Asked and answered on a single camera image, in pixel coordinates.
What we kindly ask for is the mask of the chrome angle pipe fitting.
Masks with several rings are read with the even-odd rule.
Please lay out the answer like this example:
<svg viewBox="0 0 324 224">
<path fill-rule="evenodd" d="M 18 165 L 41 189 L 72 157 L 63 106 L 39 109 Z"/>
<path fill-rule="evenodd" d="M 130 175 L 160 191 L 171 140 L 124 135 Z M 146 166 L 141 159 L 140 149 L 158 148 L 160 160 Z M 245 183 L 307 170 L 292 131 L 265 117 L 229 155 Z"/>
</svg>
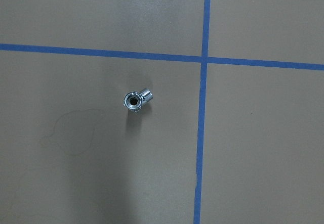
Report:
<svg viewBox="0 0 324 224">
<path fill-rule="evenodd" d="M 138 112 L 151 100 L 153 100 L 152 92 L 144 88 L 139 92 L 132 91 L 127 93 L 124 97 L 124 106 L 130 111 Z"/>
</svg>

